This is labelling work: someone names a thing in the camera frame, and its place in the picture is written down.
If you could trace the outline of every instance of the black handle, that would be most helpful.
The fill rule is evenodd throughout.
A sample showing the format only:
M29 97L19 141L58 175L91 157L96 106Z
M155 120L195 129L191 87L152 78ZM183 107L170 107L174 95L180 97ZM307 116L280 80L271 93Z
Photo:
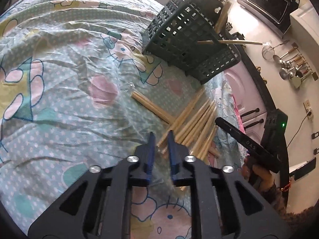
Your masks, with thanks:
M264 123L264 119L260 119L258 121L255 121L253 123L248 124L246 127L244 127L244 130L246 130L249 127L253 127L253 126L257 125L257 124L260 124L260 123Z
M252 110L252 111L248 111L248 112L246 112L246 113L240 115L240 118L243 118L243 117L248 116L248 115L250 115L250 114L252 114L252 113L254 113L254 112L259 112L259 111L260 111L260 109L259 109L259 108L256 108L256 109L254 109L254 110Z

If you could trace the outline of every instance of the kitchen utensil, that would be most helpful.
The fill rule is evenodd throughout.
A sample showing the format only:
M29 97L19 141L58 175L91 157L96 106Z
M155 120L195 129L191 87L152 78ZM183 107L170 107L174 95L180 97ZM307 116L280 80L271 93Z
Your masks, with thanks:
M293 62L296 62L297 60L300 60L301 58L302 58L302 56L300 54L298 54L298 55L290 58L287 61L283 61L282 64L284 65L284 67L286 69L289 69L289 68L291 68Z
M312 74L312 71L308 71L302 78L301 81L303 82L307 77L309 77Z
M298 77L298 76L294 76L292 79L291 79L291 82L293 84L293 86L297 89L299 88L299 86L301 85L301 83L307 78L309 77L310 75L312 74L312 71L308 71L303 77Z
M289 53L295 51L297 49L297 47L293 47L292 49L290 49L288 52L286 52L285 54L283 54L281 57L277 56L277 55L273 55L273 59L277 64L281 64L283 61L281 60L283 57L285 57L286 55L288 55Z
M291 78L291 83L297 89L301 85L301 78L299 78L298 76L294 76L293 78Z
M302 61L302 62L300 62L299 64L297 64L296 66L295 66L295 70L296 71L299 71L302 67L304 67L306 65L306 62L305 61Z
M266 60L272 60L273 55L275 55L275 48L279 47L281 45L287 44L289 42L289 40L285 40L284 42L278 44L277 46L270 46L270 45L266 45L263 47L263 49L261 50L261 54L263 56L263 58L265 58Z
M212 40L200 40L197 41L199 44L214 44L214 41ZM219 43L221 44L234 44L234 45L245 45L245 44L252 44L252 45L265 45L269 44L269 42L263 43L259 41L253 41L253 40L239 40L239 39L224 39L219 40Z
M281 68L279 71L279 75L283 80L287 80L288 78L291 79L294 77L294 72L292 72L293 70L295 70L294 67L289 69Z

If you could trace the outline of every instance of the metal screw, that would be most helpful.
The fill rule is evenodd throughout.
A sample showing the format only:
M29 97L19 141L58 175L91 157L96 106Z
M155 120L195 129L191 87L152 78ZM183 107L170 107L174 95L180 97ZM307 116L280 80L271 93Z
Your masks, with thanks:
M234 167L230 166L230 165L225 165L223 168L222 168L223 172L225 173L231 173L234 171Z
M136 163L138 162L139 158L138 156L129 156L128 158L126 158L128 162L130 163Z
M195 156L185 156L184 160L188 163L192 163L196 161L196 157Z
M97 165L93 165L89 168L89 171L91 173L99 173L101 171L101 167L97 166Z

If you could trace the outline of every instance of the hanging ladle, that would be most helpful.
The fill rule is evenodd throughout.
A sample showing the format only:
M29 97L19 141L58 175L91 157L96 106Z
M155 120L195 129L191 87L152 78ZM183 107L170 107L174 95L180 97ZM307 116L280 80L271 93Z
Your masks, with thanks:
M292 44L293 48L291 50L289 50L288 52L286 52L285 54L283 54L281 57L277 56L277 55L273 55L273 59L277 64L282 64L283 60L281 60L283 57L285 57L286 55L288 55L289 53L295 51L298 48L298 45L296 43Z
M282 61L282 65L286 68L286 69L289 69L292 67L292 63L293 62L296 62L298 60L302 59L302 56L300 54L294 56L293 58L290 58L289 60L287 61Z

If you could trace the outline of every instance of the red bracelet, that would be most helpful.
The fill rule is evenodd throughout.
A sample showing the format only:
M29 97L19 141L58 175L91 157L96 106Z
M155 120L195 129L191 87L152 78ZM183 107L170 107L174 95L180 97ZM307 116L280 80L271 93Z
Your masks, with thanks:
M283 188L279 188L279 189L282 192L286 192L290 189L290 187L291 187L291 178L289 179L289 183L286 186L284 186Z

